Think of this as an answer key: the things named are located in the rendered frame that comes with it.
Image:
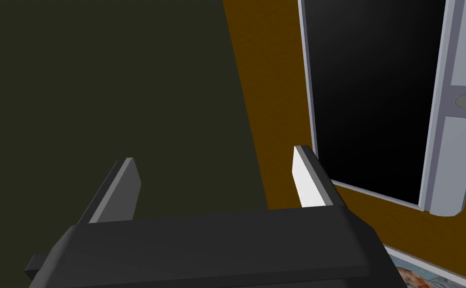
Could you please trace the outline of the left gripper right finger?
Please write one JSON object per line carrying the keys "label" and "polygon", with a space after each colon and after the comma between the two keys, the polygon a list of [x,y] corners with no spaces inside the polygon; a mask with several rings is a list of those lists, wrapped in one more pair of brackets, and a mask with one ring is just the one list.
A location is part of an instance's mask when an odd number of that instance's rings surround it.
{"label": "left gripper right finger", "polygon": [[308,145],[294,146],[292,176],[303,208],[345,205],[316,154]]}

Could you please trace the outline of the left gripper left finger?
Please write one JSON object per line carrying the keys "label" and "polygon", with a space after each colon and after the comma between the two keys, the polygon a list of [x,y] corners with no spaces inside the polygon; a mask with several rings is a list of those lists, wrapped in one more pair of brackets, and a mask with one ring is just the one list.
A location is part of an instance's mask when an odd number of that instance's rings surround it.
{"label": "left gripper left finger", "polygon": [[140,188],[141,179],[134,159],[118,160],[78,224],[133,220]]}

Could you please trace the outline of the framed colourful wall picture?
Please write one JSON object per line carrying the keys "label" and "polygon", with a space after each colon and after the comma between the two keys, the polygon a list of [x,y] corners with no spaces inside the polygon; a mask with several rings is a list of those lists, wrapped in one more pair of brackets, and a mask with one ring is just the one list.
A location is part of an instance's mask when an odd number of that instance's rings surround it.
{"label": "framed colourful wall picture", "polygon": [[408,288],[466,288],[466,278],[415,256],[385,246]]}

